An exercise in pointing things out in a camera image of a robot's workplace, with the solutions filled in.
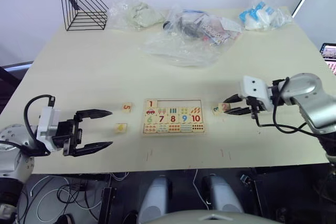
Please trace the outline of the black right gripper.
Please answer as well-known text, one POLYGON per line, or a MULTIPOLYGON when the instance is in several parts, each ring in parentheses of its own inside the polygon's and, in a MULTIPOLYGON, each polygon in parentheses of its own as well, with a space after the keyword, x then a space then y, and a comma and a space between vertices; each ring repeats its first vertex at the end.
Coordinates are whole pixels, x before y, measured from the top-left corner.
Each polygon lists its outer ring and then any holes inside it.
POLYGON ((237 103, 242 102, 246 99, 246 104, 249 107, 241 108, 231 108, 229 110, 226 110, 224 113, 231 114, 231 115, 245 115, 245 114, 251 114, 251 118, 257 120, 258 119, 258 113, 261 111, 264 111, 263 105, 260 101, 258 101, 255 97, 247 97, 245 98, 241 94, 234 94, 230 96, 229 98, 225 99, 223 103, 237 103))

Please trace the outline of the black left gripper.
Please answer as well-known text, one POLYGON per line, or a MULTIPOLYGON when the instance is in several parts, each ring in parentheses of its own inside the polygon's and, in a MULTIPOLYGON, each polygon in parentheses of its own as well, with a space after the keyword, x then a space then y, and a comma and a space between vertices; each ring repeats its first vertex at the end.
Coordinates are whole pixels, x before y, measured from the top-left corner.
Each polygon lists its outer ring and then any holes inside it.
POLYGON ((79 123, 82 122, 82 119, 98 119, 112 114, 110 111, 99 109, 77 111, 73 119, 58 123, 56 135, 52 137, 54 145, 63 149, 64 156, 73 157, 94 154, 109 147, 113 144, 112 141, 90 143, 83 148, 77 148, 77 145, 81 143, 82 129, 79 128, 79 123))

